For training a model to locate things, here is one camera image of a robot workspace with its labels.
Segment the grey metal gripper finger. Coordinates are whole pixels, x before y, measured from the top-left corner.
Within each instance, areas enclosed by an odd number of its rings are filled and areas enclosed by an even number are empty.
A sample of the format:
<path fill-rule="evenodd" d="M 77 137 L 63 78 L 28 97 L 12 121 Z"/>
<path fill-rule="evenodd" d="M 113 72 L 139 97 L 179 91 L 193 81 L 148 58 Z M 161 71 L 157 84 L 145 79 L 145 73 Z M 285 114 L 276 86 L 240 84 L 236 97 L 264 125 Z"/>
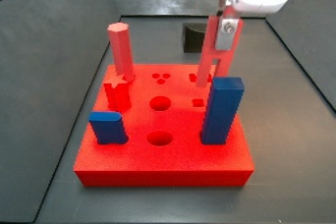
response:
<path fill-rule="evenodd" d="M 217 17 L 215 48 L 217 50 L 229 50 L 239 26 L 239 17 L 232 6 L 225 6 L 217 13 Z"/>

